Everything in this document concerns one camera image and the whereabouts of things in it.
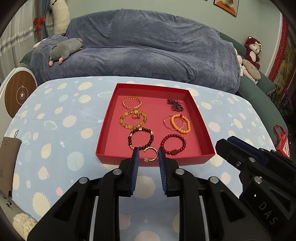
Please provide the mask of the gold hoop earring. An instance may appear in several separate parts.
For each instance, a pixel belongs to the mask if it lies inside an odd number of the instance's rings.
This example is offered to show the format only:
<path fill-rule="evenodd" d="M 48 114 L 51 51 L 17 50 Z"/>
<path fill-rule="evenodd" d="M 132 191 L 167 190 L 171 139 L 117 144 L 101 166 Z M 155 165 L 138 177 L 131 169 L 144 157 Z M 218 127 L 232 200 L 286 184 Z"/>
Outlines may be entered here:
<path fill-rule="evenodd" d="M 158 150 L 154 147 L 147 147 L 143 151 L 143 160 L 145 162 L 154 162 L 158 158 Z"/>

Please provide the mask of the rose gold thin bangle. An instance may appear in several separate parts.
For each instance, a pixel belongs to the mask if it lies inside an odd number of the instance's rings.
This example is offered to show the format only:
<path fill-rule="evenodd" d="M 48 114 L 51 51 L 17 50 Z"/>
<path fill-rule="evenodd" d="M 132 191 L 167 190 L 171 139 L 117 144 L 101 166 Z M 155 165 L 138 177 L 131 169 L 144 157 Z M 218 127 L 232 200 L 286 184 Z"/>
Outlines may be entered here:
<path fill-rule="evenodd" d="M 176 128 L 174 127 L 174 125 L 171 123 L 171 117 L 172 115 L 168 115 L 163 119 L 163 124 L 166 128 L 168 128 L 169 130 L 172 131 L 176 131 Z M 181 126 L 177 126 L 179 129 L 183 129 L 183 127 L 185 126 L 185 121 L 184 119 L 182 119 L 180 116 L 177 116 L 178 119 L 178 124 L 181 124 Z"/>

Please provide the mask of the purple garnet bead strand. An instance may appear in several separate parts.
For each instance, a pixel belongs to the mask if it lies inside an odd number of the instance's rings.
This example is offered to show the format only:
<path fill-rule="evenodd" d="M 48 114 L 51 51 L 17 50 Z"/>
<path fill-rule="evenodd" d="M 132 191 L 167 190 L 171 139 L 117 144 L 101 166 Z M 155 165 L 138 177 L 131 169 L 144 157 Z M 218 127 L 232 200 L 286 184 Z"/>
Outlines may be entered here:
<path fill-rule="evenodd" d="M 182 103 L 177 99 L 168 99 L 167 104 L 171 105 L 172 111 L 182 112 L 184 108 L 182 107 Z"/>

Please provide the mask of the gold cuff bangle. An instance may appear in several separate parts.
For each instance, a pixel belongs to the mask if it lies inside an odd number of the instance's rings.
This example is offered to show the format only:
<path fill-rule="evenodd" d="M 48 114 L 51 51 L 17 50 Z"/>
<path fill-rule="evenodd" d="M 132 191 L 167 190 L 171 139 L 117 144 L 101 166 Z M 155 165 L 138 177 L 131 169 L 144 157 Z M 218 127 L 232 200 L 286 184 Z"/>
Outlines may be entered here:
<path fill-rule="evenodd" d="M 142 106 L 142 100 L 137 96 L 126 96 L 122 100 L 122 105 L 127 110 L 136 110 Z"/>

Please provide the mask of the red gift bag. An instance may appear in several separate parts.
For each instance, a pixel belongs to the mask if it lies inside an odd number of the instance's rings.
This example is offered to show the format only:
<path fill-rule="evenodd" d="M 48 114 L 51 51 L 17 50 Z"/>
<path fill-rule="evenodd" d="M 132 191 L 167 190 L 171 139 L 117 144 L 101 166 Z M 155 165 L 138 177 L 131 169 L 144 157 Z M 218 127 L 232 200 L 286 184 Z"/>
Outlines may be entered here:
<path fill-rule="evenodd" d="M 287 158 L 290 158 L 290 148 L 288 143 L 287 133 L 284 128 L 279 125 L 273 127 L 274 134 L 277 137 L 277 143 L 275 144 L 276 151 Z"/>

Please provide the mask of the red cardboard box tray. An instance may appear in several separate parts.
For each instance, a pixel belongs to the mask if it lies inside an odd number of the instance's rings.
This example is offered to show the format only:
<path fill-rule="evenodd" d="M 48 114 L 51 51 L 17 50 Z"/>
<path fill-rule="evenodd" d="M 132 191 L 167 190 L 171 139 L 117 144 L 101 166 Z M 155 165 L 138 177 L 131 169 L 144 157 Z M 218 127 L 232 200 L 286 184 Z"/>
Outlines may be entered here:
<path fill-rule="evenodd" d="M 140 110 L 147 114 L 144 128 L 154 134 L 152 147 L 158 149 L 162 139 L 174 134 L 163 124 L 163 119 L 174 115 L 168 99 L 177 99 L 184 110 L 181 114 L 190 121 L 191 132 L 184 134 L 186 147 L 173 156 L 180 166 L 203 164 L 215 155 L 215 150 L 207 127 L 197 105 L 187 89 L 178 89 L 154 85 L 118 83 L 112 94 L 100 131 L 95 154 L 104 164 L 117 165 L 121 160 L 131 157 L 132 149 L 128 145 L 131 130 L 119 123 L 119 118 L 127 112 L 122 105 L 126 96 L 137 96 L 142 100 Z"/>

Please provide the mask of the blue-grey velvet blanket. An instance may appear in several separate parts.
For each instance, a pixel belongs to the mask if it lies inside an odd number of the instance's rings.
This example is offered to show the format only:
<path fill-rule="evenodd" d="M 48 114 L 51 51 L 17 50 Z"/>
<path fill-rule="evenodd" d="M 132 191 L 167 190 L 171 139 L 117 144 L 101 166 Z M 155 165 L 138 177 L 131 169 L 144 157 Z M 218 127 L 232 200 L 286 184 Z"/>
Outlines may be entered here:
<path fill-rule="evenodd" d="M 51 48 L 81 38 L 83 49 L 49 66 Z M 234 45 L 200 22 L 156 11 L 117 9 L 73 18 L 63 35 L 34 49 L 38 84 L 60 78 L 129 76 L 172 80 L 235 93 L 240 67 Z"/>

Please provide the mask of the cream fluffy blanket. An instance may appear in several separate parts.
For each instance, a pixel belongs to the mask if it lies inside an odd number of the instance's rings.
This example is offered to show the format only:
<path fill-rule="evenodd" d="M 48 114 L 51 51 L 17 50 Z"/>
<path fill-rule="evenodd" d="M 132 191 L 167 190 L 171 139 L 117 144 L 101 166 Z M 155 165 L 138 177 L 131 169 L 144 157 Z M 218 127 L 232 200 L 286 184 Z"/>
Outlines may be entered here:
<path fill-rule="evenodd" d="M 26 213 L 19 213 L 13 219 L 13 227 L 18 234 L 27 240 L 30 231 L 36 226 L 37 221 Z"/>

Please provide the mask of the grey mouse plush toy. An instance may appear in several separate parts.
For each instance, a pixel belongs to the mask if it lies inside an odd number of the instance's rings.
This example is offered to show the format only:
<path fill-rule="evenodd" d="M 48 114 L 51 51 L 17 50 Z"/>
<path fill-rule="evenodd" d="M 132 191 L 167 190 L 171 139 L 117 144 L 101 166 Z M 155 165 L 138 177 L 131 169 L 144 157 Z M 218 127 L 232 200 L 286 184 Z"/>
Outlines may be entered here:
<path fill-rule="evenodd" d="M 81 38 L 71 38 L 54 45 L 49 51 L 49 66 L 54 62 L 62 64 L 70 55 L 83 49 L 83 40 Z"/>

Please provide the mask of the white round wood-top device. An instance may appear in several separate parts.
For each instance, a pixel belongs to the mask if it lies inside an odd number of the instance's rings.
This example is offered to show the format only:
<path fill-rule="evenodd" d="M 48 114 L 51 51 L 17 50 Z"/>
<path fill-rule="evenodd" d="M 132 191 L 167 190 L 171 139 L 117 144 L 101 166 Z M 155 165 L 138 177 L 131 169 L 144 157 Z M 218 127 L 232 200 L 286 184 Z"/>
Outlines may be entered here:
<path fill-rule="evenodd" d="M 14 68 L 1 84 L 1 111 L 13 118 L 27 98 L 38 87 L 31 70 Z"/>

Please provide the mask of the white curtain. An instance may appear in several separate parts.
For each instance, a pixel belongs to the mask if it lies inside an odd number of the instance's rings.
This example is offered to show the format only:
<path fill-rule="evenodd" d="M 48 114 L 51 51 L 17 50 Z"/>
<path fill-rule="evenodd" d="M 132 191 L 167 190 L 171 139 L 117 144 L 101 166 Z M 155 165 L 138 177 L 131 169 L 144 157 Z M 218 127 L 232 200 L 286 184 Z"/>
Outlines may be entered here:
<path fill-rule="evenodd" d="M 34 18 L 37 16 L 36 1 L 30 0 L 23 4 L 9 22 L 1 36 L 1 82 L 17 67 L 23 56 L 29 53 L 37 40 L 34 35 Z"/>

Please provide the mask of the white cow plush pillow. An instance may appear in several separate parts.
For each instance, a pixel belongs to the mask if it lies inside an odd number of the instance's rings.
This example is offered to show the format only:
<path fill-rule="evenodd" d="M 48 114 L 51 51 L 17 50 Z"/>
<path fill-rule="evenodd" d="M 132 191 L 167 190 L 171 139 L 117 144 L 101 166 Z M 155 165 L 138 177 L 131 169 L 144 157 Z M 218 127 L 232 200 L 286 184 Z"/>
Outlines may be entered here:
<path fill-rule="evenodd" d="M 49 3 L 53 14 L 53 34 L 62 35 L 66 32 L 70 23 L 70 12 L 65 0 L 52 0 Z"/>

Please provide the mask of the red ribbon bow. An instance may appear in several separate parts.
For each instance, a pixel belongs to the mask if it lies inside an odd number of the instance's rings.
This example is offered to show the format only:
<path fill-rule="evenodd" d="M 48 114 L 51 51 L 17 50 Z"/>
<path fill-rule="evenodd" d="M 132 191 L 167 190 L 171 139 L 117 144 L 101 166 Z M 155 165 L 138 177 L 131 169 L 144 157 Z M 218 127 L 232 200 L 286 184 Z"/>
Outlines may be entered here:
<path fill-rule="evenodd" d="M 43 28 L 43 23 L 46 21 L 46 16 L 41 18 L 34 18 L 33 25 L 35 26 L 35 35 L 39 34 Z"/>

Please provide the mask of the green sofa bed frame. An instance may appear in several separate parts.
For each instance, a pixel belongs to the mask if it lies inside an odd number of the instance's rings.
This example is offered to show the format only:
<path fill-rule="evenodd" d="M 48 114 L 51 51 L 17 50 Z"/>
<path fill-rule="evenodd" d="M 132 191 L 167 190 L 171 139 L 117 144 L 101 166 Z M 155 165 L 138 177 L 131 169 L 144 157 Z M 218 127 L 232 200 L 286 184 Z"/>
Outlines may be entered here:
<path fill-rule="evenodd" d="M 261 79 L 257 84 L 243 76 L 240 79 L 240 87 L 236 94 L 249 101 L 264 124 L 272 142 L 276 144 L 278 138 L 273 131 L 276 125 L 281 126 L 288 133 L 287 125 L 270 97 L 275 92 L 275 85 L 261 73 Z"/>

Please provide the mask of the framed wall picture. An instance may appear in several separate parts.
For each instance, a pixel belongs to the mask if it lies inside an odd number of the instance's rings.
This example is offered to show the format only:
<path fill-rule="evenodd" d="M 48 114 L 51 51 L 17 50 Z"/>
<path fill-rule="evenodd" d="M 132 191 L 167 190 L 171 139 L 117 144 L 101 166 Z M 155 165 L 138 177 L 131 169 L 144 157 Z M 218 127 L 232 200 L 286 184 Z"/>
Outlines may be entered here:
<path fill-rule="evenodd" d="M 213 4 L 237 17 L 237 11 L 239 6 L 239 0 L 214 0 Z"/>

